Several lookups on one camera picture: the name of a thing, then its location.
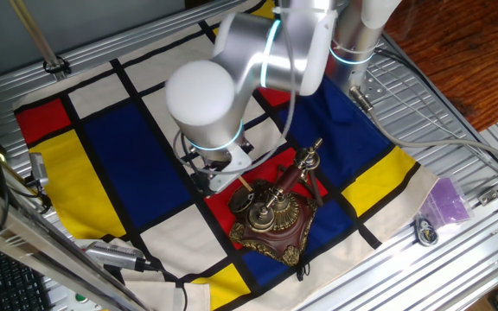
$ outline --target metal bracket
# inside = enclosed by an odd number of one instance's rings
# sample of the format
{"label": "metal bracket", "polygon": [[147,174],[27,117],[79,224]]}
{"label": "metal bracket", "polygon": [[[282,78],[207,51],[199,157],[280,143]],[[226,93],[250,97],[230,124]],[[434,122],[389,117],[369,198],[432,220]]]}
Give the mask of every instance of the metal bracket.
{"label": "metal bracket", "polygon": [[[245,153],[245,151],[243,151],[243,149],[241,149],[241,147],[237,143],[230,143],[227,148],[228,152],[230,152],[230,155],[232,156],[232,160],[230,161],[230,164],[222,169],[222,172],[235,171],[251,165],[251,157],[247,153]],[[212,191],[219,193],[220,191],[228,187],[232,183],[232,181],[234,181],[240,175],[241,174],[236,173],[231,175],[216,175],[215,177],[213,177],[213,179],[211,179],[208,187]]]}
{"label": "metal bracket", "polygon": [[486,206],[492,200],[498,199],[498,192],[495,189],[491,189],[487,191],[485,194],[482,194],[479,199],[482,205]]}

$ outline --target silver pole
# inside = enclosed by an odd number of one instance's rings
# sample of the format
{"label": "silver pole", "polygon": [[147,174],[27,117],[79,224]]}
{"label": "silver pole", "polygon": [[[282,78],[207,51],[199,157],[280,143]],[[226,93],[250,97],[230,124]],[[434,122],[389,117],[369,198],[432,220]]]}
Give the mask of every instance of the silver pole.
{"label": "silver pole", "polygon": [[[12,177],[5,172],[6,178]],[[101,269],[21,200],[10,206],[0,231],[0,251],[109,310],[149,310],[122,283]],[[3,216],[0,198],[0,221]]]}
{"label": "silver pole", "polygon": [[[28,31],[32,40],[34,40],[35,45],[40,50],[41,56],[43,56],[43,59],[48,63],[49,68],[60,67],[62,65],[62,60],[57,58],[48,42],[45,40],[45,37],[35,23],[34,18],[30,15],[26,5],[24,5],[24,1],[9,0],[9,2],[18,15],[18,18],[21,19],[22,25],[24,25],[24,28]],[[54,76],[58,81],[67,77],[63,72],[54,73]]]}

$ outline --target antique telephone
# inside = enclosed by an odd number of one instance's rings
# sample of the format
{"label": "antique telephone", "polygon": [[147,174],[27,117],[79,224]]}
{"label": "antique telephone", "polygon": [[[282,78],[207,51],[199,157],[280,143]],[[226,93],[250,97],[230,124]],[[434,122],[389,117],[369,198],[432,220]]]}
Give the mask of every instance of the antique telephone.
{"label": "antique telephone", "polygon": [[[335,0],[279,0],[273,9],[279,19],[273,20],[228,15],[220,25],[213,58],[180,67],[166,85],[167,107],[180,128],[173,142],[176,157],[195,171],[192,179],[201,191],[221,192],[274,154],[291,126],[296,93],[313,94],[327,63],[328,76],[347,95],[359,86],[381,31],[399,3],[351,0],[336,26]],[[252,163],[242,116],[258,86],[290,92],[290,108],[275,147]],[[184,157],[176,152],[180,138]],[[274,184],[256,180],[252,191],[242,187],[233,194],[229,207],[237,222],[231,240],[290,266],[299,262],[321,201],[316,187],[314,199],[291,189],[300,180],[316,185],[313,170],[320,162],[316,150],[321,143],[319,138],[299,150]],[[189,162],[193,155],[203,159],[204,168]]]}
{"label": "antique telephone", "polygon": [[[228,203],[236,217],[230,231],[233,242],[289,266],[299,262],[316,209],[322,205],[314,176],[320,164],[316,150],[321,144],[318,138],[311,147],[300,149],[274,184],[257,179],[252,191],[243,186],[235,191]],[[315,198],[293,193],[291,189],[298,182],[310,182]]]}

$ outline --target yellow square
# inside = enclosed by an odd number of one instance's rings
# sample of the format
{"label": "yellow square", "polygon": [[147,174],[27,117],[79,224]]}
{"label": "yellow square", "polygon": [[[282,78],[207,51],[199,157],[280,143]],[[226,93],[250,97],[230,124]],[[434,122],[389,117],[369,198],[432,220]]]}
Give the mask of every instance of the yellow square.
{"label": "yellow square", "polygon": [[399,147],[357,177],[342,194],[354,207],[357,216],[391,193],[406,177],[416,161]]}
{"label": "yellow square", "polygon": [[260,9],[252,12],[252,15],[256,16],[262,16],[266,18],[274,18],[274,13],[272,13],[272,9],[275,7],[274,1],[273,0],[267,0],[263,6],[260,7]]}
{"label": "yellow square", "polygon": [[211,291],[211,310],[222,307],[234,299],[251,293],[239,272],[230,263],[211,277],[200,277],[195,284],[208,284]]}
{"label": "yellow square", "polygon": [[38,144],[48,171],[45,189],[62,224],[75,238],[126,234],[84,147],[70,130]]}

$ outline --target keyboard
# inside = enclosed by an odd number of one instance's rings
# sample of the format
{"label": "keyboard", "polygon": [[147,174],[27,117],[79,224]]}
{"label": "keyboard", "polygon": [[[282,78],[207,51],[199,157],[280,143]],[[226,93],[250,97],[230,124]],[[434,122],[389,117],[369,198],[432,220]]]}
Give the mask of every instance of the keyboard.
{"label": "keyboard", "polygon": [[49,310],[43,275],[0,252],[0,311]]}

